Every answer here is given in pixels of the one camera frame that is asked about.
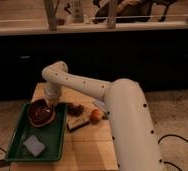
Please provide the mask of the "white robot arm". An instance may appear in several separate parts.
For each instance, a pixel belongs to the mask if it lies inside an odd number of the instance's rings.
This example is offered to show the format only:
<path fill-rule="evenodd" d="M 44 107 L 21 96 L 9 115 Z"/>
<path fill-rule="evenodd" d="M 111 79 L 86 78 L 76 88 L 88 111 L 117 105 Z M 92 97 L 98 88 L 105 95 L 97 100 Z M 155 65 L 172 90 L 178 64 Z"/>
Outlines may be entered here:
<path fill-rule="evenodd" d="M 119 171 L 165 171 L 145 95 L 138 82 L 122 78 L 113 82 L 73 75 L 58 61 L 42 70 L 45 97 L 54 104 L 65 86 L 103 102 Z"/>

